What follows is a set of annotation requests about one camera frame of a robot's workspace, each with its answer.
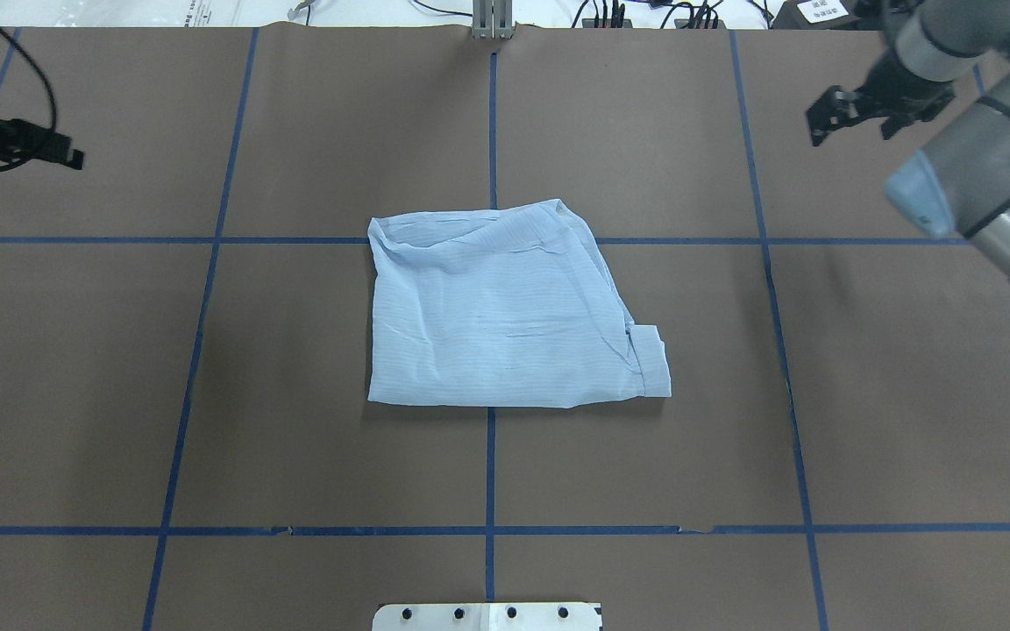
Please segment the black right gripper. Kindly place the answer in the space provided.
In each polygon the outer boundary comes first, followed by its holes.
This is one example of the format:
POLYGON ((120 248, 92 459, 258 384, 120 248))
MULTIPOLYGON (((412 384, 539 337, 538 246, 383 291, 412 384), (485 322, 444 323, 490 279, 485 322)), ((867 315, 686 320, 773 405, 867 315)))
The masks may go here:
POLYGON ((862 87, 831 85, 805 111, 809 139, 821 146, 831 132, 853 127, 863 120, 881 118, 881 137, 893 139, 911 124, 929 123, 957 97, 950 82, 934 82, 903 67, 893 49, 873 65, 862 87))

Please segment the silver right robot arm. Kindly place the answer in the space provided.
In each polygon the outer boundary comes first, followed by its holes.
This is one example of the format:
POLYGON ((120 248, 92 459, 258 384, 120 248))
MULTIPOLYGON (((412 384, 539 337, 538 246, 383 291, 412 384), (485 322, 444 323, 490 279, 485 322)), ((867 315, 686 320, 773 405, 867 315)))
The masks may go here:
MULTIPOLYGON (((825 89, 807 109, 811 144, 863 121, 883 138, 931 121, 954 82, 986 52, 1010 61, 1010 1, 923 1, 898 28, 862 85, 825 89)), ((886 199, 918 231, 957 233, 1010 284, 1010 72, 887 177, 886 199)))

